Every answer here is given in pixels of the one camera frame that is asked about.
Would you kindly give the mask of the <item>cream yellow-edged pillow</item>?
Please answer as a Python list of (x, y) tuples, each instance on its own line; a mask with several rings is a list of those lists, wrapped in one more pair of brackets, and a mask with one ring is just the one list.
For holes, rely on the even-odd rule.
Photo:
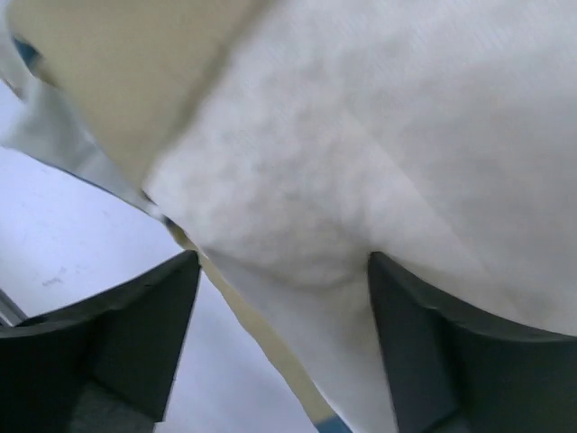
[(392, 432), (366, 262), (576, 330), (576, 4), (277, 1), (145, 191), (355, 432)]

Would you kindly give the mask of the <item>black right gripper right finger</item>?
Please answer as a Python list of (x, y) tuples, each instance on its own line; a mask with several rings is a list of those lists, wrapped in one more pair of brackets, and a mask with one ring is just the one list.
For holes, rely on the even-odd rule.
[(382, 253), (368, 283), (399, 431), (575, 431), (574, 337), (475, 308)]

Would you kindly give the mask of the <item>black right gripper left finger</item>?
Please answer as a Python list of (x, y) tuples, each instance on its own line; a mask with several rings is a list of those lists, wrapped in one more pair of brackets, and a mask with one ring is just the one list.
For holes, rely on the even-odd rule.
[(1, 430), (68, 432), (88, 389), (162, 422), (200, 271), (186, 251), (95, 296), (3, 325)]

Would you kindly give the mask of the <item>blue beige striped pillowcase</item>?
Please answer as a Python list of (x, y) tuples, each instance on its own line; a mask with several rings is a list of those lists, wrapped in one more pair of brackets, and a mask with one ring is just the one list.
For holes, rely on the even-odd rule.
[(143, 183), (262, 1), (4, 1), (1, 79), (23, 101), (7, 146), (158, 220)]

